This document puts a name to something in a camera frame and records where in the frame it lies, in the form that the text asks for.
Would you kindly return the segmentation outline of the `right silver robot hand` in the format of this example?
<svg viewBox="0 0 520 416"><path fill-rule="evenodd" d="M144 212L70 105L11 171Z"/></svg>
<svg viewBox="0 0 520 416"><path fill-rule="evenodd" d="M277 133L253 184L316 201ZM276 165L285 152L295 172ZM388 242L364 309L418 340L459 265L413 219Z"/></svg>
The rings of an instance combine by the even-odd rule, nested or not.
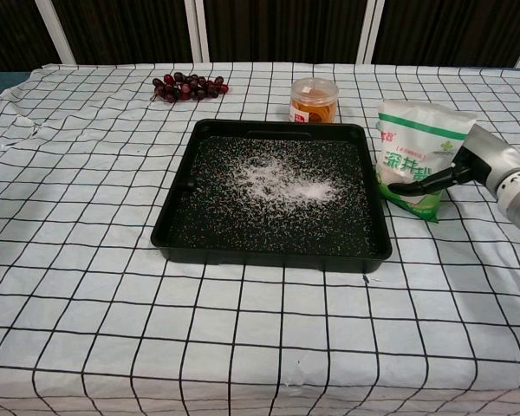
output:
<svg viewBox="0 0 520 416"><path fill-rule="evenodd" d="M466 136L450 167L412 183L395 182L388 189L407 197L423 196L454 185L476 181L497 196L500 184L520 172L520 152L496 135L475 125Z"/></svg>

